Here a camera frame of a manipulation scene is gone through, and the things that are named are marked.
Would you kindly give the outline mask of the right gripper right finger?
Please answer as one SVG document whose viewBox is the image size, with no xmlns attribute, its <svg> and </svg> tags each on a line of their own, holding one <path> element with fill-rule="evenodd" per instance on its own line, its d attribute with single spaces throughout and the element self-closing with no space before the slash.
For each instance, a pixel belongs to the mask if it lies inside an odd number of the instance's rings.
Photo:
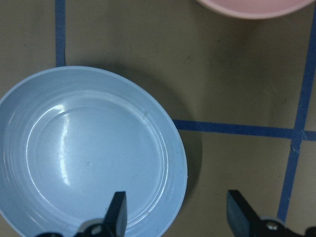
<svg viewBox="0 0 316 237">
<path fill-rule="evenodd" d="M 261 219 L 238 190 L 227 192 L 227 221 L 235 237 L 257 237 Z"/>
</svg>

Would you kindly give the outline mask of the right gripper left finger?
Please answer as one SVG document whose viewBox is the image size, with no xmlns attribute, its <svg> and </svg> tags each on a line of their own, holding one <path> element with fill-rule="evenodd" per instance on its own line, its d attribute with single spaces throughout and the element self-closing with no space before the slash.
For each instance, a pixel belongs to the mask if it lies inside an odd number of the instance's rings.
<svg viewBox="0 0 316 237">
<path fill-rule="evenodd" d="M 126 192 L 115 192 L 103 220 L 104 237 L 123 237 L 127 227 Z"/>
</svg>

